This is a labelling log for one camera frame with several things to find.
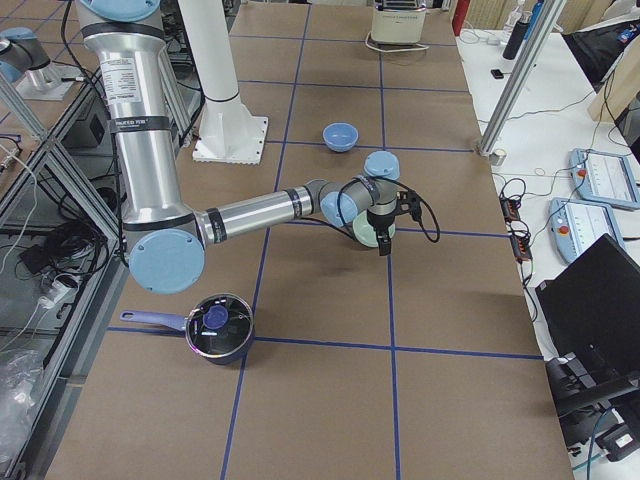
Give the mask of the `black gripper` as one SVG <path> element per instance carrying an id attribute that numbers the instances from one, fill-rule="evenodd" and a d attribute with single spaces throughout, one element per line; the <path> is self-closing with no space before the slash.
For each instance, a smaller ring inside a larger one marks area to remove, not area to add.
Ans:
<path id="1" fill-rule="evenodd" d="M 379 255 L 388 256 L 391 254 L 391 238 L 395 229 L 395 214 L 377 214 L 371 211 L 366 212 L 367 223 L 373 230 L 374 238 L 377 240 Z"/>

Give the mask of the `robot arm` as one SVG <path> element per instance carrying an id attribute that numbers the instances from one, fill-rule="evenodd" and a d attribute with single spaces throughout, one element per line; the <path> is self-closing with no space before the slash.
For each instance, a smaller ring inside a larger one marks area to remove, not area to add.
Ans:
<path id="1" fill-rule="evenodd" d="M 27 100 L 61 101 L 82 79 L 75 66 L 56 65 L 35 33 L 26 27 L 1 32 L 1 74 Z"/>
<path id="2" fill-rule="evenodd" d="M 76 9 L 85 45 L 100 62 L 128 198 L 128 265 L 141 287 L 181 292 L 203 273 L 208 246 L 314 213 L 336 227 L 365 215 L 380 254 L 390 253 L 399 176 L 390 153 L 368 156 L 363 172 L 344 184 L 312 180 L 204 211 L 187 206 L 161 81 L 166 43 L 159 3 L 80 1 Z M 241 101 L 223 8 L 184 1 L 180 9 L 205 99 L 196 158 L 256 164 L 268 121 Z"/>

